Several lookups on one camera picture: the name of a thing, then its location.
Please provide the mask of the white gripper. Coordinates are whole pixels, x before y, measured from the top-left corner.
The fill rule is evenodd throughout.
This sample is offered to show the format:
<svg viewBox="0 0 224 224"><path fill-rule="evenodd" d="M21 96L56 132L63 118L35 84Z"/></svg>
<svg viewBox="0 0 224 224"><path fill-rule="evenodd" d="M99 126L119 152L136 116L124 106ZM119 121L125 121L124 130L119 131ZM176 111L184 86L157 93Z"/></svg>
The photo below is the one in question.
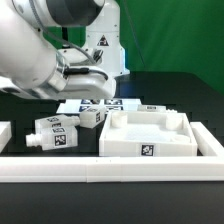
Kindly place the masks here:
<svg viewBox="0 0 224 224"><path fill-rule="evenodd" d="M63 78L66 86L59 93L60 100L111 99L116 92L116 81L102 64L103 51L94 48L61 49L65 59Z"/></svg>

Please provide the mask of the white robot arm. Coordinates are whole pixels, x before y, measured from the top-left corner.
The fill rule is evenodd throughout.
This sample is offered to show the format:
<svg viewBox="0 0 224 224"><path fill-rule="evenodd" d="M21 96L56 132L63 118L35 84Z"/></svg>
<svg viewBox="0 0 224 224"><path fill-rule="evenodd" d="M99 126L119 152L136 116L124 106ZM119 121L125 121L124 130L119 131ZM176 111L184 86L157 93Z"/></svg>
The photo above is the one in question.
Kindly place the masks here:
<svg viewBox="0 0 224 224"><path fill-rule="evenodd" d="M0 91L111 99L128 73L116 0L0 0Z"/></svg>

